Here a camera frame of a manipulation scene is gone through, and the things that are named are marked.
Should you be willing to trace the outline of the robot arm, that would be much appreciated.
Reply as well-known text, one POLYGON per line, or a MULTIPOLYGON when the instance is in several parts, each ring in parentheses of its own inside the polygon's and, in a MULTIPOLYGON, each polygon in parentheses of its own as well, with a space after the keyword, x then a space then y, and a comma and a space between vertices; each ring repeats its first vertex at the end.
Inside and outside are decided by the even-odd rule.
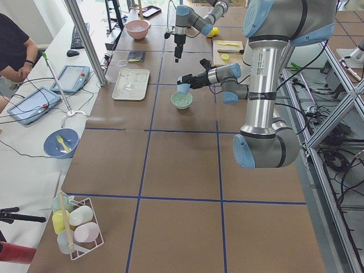
POLYGON ((178 63, 183 53, 186 42, 187 28, 193 27, 204 36, 208 36, 213 30, 215 22, 225 15, 229 9, 226 1, 207 1, 212 7, 212 11, 201 17, 193 8, 186 5, 178 5, 176 8, 175 27, 172 31, 175 43, 175 62, 178 63))
POLYGON ((245 124, 233 139, 240 166, 279 168, 295 161, 299 140, 275 110, 278 77, 296 47, 333 35, 336 10, 336 1, 251 1, 243 23, 243 34, 253 51, 249 85, 238 83, 238 64, 206 67, 197 76, 178 79, 180 94, 219 83, 225 103, 247 100, 245 124))

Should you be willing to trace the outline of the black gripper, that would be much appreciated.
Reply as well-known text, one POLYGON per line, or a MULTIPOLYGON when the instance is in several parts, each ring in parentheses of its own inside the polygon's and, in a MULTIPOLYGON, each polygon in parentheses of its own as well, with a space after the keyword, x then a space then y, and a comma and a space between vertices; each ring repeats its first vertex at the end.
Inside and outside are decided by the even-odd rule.
POLYGON ((175 34, 174 35, 174 43, 176 44, 175 52, 174 52, 175 63, 178 63, 179 59, 181 59, 185 41, 186 41, 185 34, 175 34))
POLYGON ((210 81, 206 74, 200 74, 197 76, 192 76, 191 74, 180 76, 177 79, 177 84, 189 84, 188 89, 200 89, 202 87, 210 85, 210 81))

